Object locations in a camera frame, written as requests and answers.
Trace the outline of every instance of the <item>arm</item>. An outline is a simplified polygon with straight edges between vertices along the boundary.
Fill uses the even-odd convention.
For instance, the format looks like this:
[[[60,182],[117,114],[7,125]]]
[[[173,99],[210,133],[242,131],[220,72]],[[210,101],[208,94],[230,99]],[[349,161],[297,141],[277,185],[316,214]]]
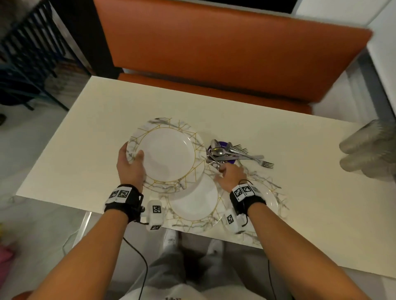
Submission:
[[[216,181],[231,192],[246,179],[243,169],[225,164]],[[296,299],[369,299],[323,252],[287,225],[263,203],[253,203],[247,214],[260,243]]]
[[[143,190],[143,152],[132,164],[126,159],[126,144],[120,149],[117,169],[121,184]],[[48,274],[29,300],[103,299],[117,262],[128,216],[107,210],[95,226]]]

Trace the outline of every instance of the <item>hand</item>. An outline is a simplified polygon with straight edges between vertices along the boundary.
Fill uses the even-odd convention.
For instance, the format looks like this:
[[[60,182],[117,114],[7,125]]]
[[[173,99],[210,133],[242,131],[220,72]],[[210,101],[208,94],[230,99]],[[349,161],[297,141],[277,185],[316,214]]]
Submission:
[[[143,191],[143,182],[146,179],[146,170],[143,166],[145,154],[140,150],[130,164],[126,159],[126,142],[118,152],[117,171],[121,184],[132,184],[139,192]]]
[[[219,171],[222,173],[223,177],[216,175],[215,181],[228,193],[232,192],[232,189],[235,188],[241,180],[247,179],[243,167],[238,167],[231,163],[222,164]]]

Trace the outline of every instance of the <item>gray pants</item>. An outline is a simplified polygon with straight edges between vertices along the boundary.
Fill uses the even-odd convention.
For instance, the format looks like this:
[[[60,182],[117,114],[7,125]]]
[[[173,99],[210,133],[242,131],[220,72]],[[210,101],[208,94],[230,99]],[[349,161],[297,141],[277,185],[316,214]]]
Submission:
[[[200,272],[203,272],[202,275],[198,281],[188,282],[188,284],[200,292],[226,285],[244,287],[235,269],[225,264],[222,257],[206,255],[199,260],[199,266]],[[143,271],[128,292],[142,287],[145,272]],[[169,289],[181,283],[186,283],[183,253],[177,247],[170,247],[148,267],[145,286]]]

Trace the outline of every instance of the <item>person's right hand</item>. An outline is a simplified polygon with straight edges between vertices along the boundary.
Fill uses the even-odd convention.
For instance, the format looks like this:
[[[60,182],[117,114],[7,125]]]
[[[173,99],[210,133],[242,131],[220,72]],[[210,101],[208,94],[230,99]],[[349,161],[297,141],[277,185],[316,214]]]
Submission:
[[[232,192],[232,189],[235,188],[241,180],[247,179],[243,167],[238,167],[231,163],[221,165],[219,171],[223,176],[216,175],[215,181],[218,182],[221,188],[228,193]]]

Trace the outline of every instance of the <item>person's left hand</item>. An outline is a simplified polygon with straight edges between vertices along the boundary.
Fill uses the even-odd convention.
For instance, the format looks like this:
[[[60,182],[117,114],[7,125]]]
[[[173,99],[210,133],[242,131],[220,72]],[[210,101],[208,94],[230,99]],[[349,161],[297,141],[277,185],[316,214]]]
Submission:
[[[121,184],[132,184],[139,192],[143,191],[143,182],[146,179],[146,170],[143,166],[145,154],[140,150],[130,164],[126,158],[126,142],[118,152],[117,171]]]

